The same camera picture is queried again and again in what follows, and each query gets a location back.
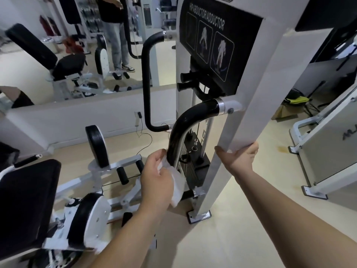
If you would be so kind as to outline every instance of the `black and white sneaker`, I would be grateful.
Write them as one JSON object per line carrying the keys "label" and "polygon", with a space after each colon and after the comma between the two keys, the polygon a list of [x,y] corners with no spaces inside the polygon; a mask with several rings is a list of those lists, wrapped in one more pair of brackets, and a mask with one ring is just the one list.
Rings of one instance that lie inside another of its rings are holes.
{"label": "black and white sneaker", "polygon": [[121,68],[122,68],[122,70],[126,70],[127,72],[135,72],[135,68],[133,68],[129,65],[122,65]]}

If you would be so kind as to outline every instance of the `light blue jeans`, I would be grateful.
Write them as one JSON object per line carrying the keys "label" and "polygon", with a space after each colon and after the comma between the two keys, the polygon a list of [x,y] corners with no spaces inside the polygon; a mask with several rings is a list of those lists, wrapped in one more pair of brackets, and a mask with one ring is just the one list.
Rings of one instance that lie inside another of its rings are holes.
{"label": "light blue jeans", "polygon": [[114,69],[121,69],[121,65],[129,65],[129,50],[125,39],[123,23],[103,22],[105,33],[112,45]]}

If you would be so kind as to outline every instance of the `electrical outlet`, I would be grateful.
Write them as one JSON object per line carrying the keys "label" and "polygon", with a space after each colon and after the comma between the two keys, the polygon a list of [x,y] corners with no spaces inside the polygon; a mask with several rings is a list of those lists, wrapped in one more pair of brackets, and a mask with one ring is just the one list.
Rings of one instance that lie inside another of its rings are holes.
{"label": "electrical outlet", "polygon": [[138,112],[135,112],[135,127],[139,127],[139,121],[140,121],[139,114]]}

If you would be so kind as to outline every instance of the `curved black handlebar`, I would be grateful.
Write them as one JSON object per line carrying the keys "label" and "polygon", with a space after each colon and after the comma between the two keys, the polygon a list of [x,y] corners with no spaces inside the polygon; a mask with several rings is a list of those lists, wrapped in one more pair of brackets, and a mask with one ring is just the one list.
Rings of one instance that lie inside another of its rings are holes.
{"label": "curved black handlebar", "polygon": [[169,130],[168,125],[153,126],[151,124],[151,103],[150,103],[150,50],[159,43],[163,42],[163,32],[158,32],[145,40],[141,52],[141,69],[142,69],[142,94],[144,97],[144,116],[145,125],[150,131],[159,132]]}
{"label": "curved black handlebar", "polygon": [[204,101],[186,110],[175,122],[168,143],[167,161],[173,166],[178,162],[187,132],[198,122],[218,116],[220,107],[216,99]]}
{"label": "curved black handlebar", "polygon": [[129,27],[129,13],[128,13],[128,5],[126,3],[127,1],[125,0],[125,4],[123,4],[123,11],[124,11],[124,34],[125,34],[125,39],[128,44],[128,51],[129,54],[132,58],[134,59],[141,59],[141,55],[136,56],[133,54],[131,50],[131,45],[139,44],[139,42],[131,42],[130,38],[130,27]]}

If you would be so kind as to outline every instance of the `black shirt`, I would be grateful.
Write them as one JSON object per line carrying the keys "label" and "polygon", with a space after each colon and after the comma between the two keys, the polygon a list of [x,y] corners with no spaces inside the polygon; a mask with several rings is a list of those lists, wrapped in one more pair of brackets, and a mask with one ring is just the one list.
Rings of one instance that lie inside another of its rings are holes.
{"label": "black shirt", "polygon": [[127,9],[125,0],[120,0],[123,4],[123,9],[120,10],[114,4],[108,3],[104,0],[98,0],[99,14],[104,22],[110,23],[123,23],[124,22],[124,9]]}

